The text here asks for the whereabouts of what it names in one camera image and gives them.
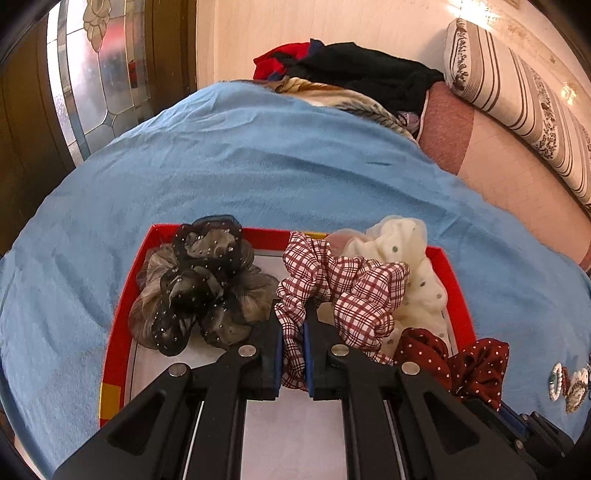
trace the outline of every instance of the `scrunchie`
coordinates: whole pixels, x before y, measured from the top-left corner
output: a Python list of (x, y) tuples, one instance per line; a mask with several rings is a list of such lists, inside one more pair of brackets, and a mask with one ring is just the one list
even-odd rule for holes
[(509, 359), (509, 344), (483, 338), (449, 357), (445, 343), (422, 328), (402, 332), (394, 365), (415, 362), (459, 400), (480, 398), (496, 411)]
[(325, 240), (301, 232), (291, 233), (283, 261), (290, 276), (280, 282), (277, 296), (281, 302), (275, 306), (283, 330), (283, 386), (306, 390), (302, 328), (304, 303), (309, 299), (333, 303), (335, 326), (345, 344), (374, 361), (394, 364), (379, 353), (380, 339), (394, 328), (391, 310), (402, 302), (407, 264), (336, 257)]

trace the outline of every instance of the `bed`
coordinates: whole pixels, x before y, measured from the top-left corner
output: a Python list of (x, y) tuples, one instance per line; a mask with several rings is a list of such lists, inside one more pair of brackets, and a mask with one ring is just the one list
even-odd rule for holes
[(575, 262), (395, 132), (220, 83), (92, 155), (0, 260), (0, 399), (45, 476), (98, 428), (113, 311), (149, 227), (215, 213), (323, 232), (421, 218), (477, 336), (510, 345), (504, 402), (581, 433), (591, 402), (567, 415), (547, 391), (554, 363), (583, 368), (591, 347), (591, 282)]

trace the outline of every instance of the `red box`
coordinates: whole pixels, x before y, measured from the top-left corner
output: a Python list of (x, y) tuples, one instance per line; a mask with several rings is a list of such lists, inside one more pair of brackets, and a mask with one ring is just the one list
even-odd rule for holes
[[(142, 267), (145, 254), (150, 248), (163, 243), (170, 243), (178, 225), (159, 224), (150, 227), (131, 270), (127, 275), (105, 353), (103, 377), (100, 384), (99, 424), (103, 426), (124, 406), (125, 381), (132, 337), (127, 328), (127, 318), (131, 306), (139, 296), (139, 287), (135, 277)], [(255, 250), (285, 250), (290, 237), (287, 230), (267, 230), (244, 228), (244, 238)], [(325, 233), (306, 232), (314, 238), (324, 238)], [(462, 296), (459, 283), (444, 251), (437, 247), (427, 247), (427, 256), (433, 264), (433, 270), (447, 290), (447, 313), (452, 324), (456, 344), (459, 349), (476, 341), (472, 320)]]

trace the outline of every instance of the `pillow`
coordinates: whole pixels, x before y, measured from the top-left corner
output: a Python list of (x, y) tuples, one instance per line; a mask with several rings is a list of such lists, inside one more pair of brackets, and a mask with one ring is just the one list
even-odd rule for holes
[(451, 90), (533, 147), (591, 212), (591, 141), (540, 75), (509, 47), (458, 18), (447, 28), (444, 76)]

